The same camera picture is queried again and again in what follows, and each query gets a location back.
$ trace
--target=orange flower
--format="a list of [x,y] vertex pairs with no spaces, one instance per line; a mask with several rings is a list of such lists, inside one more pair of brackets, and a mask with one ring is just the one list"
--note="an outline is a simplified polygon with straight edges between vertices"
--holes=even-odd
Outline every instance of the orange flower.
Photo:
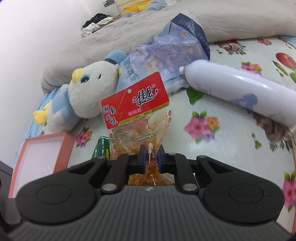
[[85,139],[88,140],[91,138],[91,135],[92,135],[92,131],[88,131],[85,135]]
[[259,71],[261,69],[259,64],[252,64],[253,69]]
[[207,118],[207,126],[213,130],[215,129],[217,126],[219,126],[219,120],[218,117],[215,116],[208,116]]

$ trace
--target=white wall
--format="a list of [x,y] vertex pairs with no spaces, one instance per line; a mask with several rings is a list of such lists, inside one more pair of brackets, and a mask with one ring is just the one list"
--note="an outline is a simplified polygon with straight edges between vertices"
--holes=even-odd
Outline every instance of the white wall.
[[15,165],[15,151],[43,98],[40,80],[53,56],[78,41],[80,28],[103,0],[0,2],[0,160]]

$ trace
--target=floral tablecloth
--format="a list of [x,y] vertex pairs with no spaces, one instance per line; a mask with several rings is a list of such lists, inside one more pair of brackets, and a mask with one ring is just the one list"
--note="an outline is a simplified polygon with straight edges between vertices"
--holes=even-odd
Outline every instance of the floral tablecloth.
[[[231,40],[212,44],[210,49],[213,62],[255,72],[296,91],[296,44],[291,39]],[[271,125],[274,128],[274,123],[260,116],[254,119],[243,108],[193,89],[172,95],[169,108],[172,121],[163,139],[165,151],[182,153],[191,159],[207,155],[280,187],[285,181],[285,208],[278,222],[292,231],[296,204],[294,140],[279,126],[275,137],[279,141],[273,141],[267,132]],[[49,134],[46,126],[40,134]],[[71,132],[76,142],[68,166],[91,159],[99,137],[109,134],[101,116],[81,120]]]

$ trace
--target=plush toy eye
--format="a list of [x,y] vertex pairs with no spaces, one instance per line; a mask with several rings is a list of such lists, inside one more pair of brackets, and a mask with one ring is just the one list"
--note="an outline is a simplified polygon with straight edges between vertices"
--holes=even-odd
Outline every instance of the plush toy eye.
[[89,81],[89,77],[88,76],[83,76],[81,79],[81,83],[86,83],[87,81]]

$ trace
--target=gray blanket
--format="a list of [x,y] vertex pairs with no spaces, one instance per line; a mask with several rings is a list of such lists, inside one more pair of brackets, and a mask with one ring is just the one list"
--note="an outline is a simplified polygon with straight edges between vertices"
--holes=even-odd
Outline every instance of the gray blanket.
[[167,22],[184,11],[189,11],[189,17],[201,25],[209,43],[296,36],[295,0],[179,0],[160,11],[121,18],[61,51],[44,70],[42,90],[48,92],[68,84],[75,69],[104,60],[113,50],[129,53],[159,34]]

